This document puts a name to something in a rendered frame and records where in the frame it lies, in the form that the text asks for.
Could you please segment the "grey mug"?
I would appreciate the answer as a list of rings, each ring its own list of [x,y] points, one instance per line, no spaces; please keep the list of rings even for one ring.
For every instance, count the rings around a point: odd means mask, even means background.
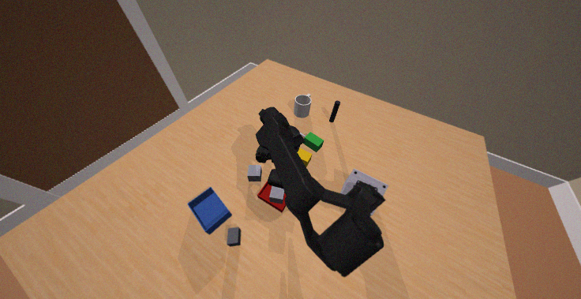
[[[298,118],[306,118],[311,106],[310,94],[297,95],[294,100],[294,115]]]

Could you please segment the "black cylinder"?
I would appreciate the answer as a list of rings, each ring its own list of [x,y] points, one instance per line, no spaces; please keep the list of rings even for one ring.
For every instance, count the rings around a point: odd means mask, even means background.
[[[332,109],[332,114],[331,114],[331,117],[329,119],[330,122],[334,122],[335,116],[336,116],[337,111],[339,109],[339,105],[340,105],[340,101],[335,101],[334,107]]]

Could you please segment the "red tray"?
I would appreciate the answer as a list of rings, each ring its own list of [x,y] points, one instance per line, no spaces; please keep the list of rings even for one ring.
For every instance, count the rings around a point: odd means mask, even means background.
[[[283,204],[273,203],[273,202],[270,202],[270,200],[269,200],[271,189],[272,189],[272,185],[269,185],[268,181],[267,181],[265,183],[265,185],[263,186],[263,188],[261,189],[261,191],[257,194],[258,198],[260,198],[261,200],[263,200],[267,204],[273,206],[278,211],[283,212],[284,208],[286,207],[286,204],[285,204],[286,193],[284,193]]]

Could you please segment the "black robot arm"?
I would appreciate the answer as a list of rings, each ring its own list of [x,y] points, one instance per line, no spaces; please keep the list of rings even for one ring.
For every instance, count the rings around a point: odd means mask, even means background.
[[[262,127],[256,133],[256,160],[272,160],[286,193],[285,204],[300,221],[308,247],[332,271],[344,278],[384,247],[382,232],[371,218],[386,199],[376,187],[357,181],[346,195],[325,189],[314,179],[296,148],[305,143],[298,129],[275,107],[259,113]],[[319,236],[309,217],[309,210],[320,200],[345,212]]]

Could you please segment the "blue open bin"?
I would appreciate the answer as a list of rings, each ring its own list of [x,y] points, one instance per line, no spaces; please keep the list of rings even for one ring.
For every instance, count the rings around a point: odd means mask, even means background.
[[[232,216],[212,187],[193,198],[187,205],[208,235]]]

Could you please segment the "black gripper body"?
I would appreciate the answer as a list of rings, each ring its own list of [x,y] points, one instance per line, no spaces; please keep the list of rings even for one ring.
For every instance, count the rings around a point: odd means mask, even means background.
[[[268,177],[268,184],[283,189],[282,183],[279,179],[279,175],[277,174],[276,169],[271,170]]]

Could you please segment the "green block with grey pin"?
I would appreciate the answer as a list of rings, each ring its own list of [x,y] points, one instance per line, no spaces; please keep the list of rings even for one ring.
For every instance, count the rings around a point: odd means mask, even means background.
[[[302,133],[300,133],[301,136],[305,137],[305,143],[303,143],[304,145],[306,145],[307,147],[311,148],[312,150],[314,150],[315,152],[318,152],[318,150],[322,147],[324,140],[322,140],[320,137],[316,136],[313,133],[308,133],[307,135],[304,135]]]

